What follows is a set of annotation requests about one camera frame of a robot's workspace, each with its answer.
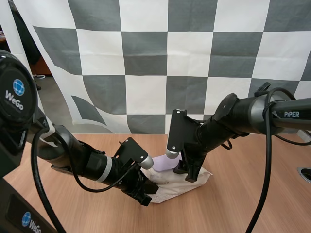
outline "fabric backdrop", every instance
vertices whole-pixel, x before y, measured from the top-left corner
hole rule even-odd
[[[310,0],[14,0],[73,123],[168,133],[266,81],[311,97]]]

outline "robotic arm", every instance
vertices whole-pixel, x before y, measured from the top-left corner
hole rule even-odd
[[[140,170],[150,169],[152,158],[131,137],[120,142],[110,158],[78,141],[64,126],[53,125],[37,107],[37,91],[27,69],[5,51],[0,51],[0,128],[1,178],[19,166],[26,141],[31,142],[45,129],[47,133],[37,142],[38,156],[53,169],[104,184],[122,178],[113,186],[144,206],[151,201],[148,194],[158,190]],[[99,192],[84,185],[82,188]]]
[[[267,134],[265,111],[270,110],[270,134],[281,133],[285,128],[311,130],[311,98],[285,100],[273,94],[265,105],[269,83],[265,83],[255,97],[239,99],[229,94],[219,104],[215,114],[207,121],[187,116],[187,111],[174,110],[172,114],[167,156],[176,158],[181,152],[182,160],[174,169],[177,174],[187,173],[186,181],[195,182],[206,154],[223,145],[232,148],[229,139],[245,137],[250,133]],[[282,88],[288,96],[294,97]]]

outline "white square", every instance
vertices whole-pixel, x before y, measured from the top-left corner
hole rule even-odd
[[[263,33],[252,78],[300,80],[311,50],[311,32]]]
[[[167,32],[168,0],[119,0],[123,32]]]
[[[172,115],[165,115],[165,134],[169,134],[171,126]]]
[[[96,108],[103,118],[107,128],[113,133],[131,133],[127,125],[126,115],[109,114]]]
[[[187,114],[187,116],[194,120],[203,120],[204,117],[203,114]]]
[[[125,75],[121,32],[77,29],[83,75]]]
[[[220,102],[231,93],[236,94],[240,99],[248,97],[251,80],[250,78],[209,77],[204,114],[214,114]]]
[[[127,114],[165,114],[166,76],[132,76],[126,80]]]
[[[14,0],[27,25],[44,28],[76,28],[67,0]]]
[[[300,81],[294,96],[296,99],[311,98],[311,81]]]
[[[218,0],[214,32],[263,32],[270,0]]]
[[[207,77],[213,32],[168,32],[167,75]]]

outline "wego logo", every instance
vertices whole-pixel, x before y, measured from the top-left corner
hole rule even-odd
[[[5,98],[8,99],[18,109],[24,109],[24,106],[20,103],[20,100],[15,99],[14,95],[12,95],[12,93],[10,93],[8,90],[5,91]]]
[[[35,221],[31,219],[31,214],[28,211],[24,214],[21,224],[23,227],[27,227],[29,225],[29,228],[35,233],[41,233],[40,226],[35,224]]]

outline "wooden table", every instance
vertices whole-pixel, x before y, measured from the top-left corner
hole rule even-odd
[[[110,156],[126,134],[77,134]],[[132,135],[152,156],[165,153],[165,135]],[[291,140],[299,140],[291,135]],[[214,175],[207,183],[161,204],[140,206],[118,189],[94,194],[82,190],[70,175],[50,169],[39,159],[40,175],[54,211],[69,233],[242,233],[261,193],[265,166],[265,137],[232,140],[233,149],[219,147],[208,154],[204,167]],[[268,197],[255,233],[311,231],[311,184],[297,167],[311,166],[311,148],[273,138],[273,165]],[[28,144],[18,169],[5,179],[51,222],[39,199],[30,167]],[[103,184],[82,179],[92,188]]]

